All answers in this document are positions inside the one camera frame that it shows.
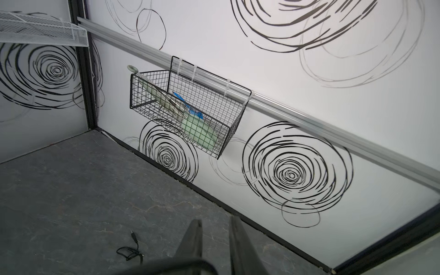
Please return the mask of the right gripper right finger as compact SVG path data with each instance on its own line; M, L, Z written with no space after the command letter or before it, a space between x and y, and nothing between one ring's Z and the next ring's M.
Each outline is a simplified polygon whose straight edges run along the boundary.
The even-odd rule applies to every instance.
M229 222L229 247L233 275L268 275L240 217L231 216Z

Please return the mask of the black blue headphones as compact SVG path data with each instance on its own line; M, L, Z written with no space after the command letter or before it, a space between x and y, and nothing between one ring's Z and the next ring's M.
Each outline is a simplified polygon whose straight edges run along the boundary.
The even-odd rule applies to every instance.
M124 246L116 251L127 261L140 257L140 265L121 272L122 275L216 275L215 266L202 257L166 257L148 262L143 261L143 254L136 248Z

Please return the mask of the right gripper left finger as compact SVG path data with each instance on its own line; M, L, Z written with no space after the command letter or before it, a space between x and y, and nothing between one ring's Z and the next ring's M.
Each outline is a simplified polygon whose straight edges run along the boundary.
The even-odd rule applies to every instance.
M202 257L203 228L202 221L194 219L189 224L174 257Z

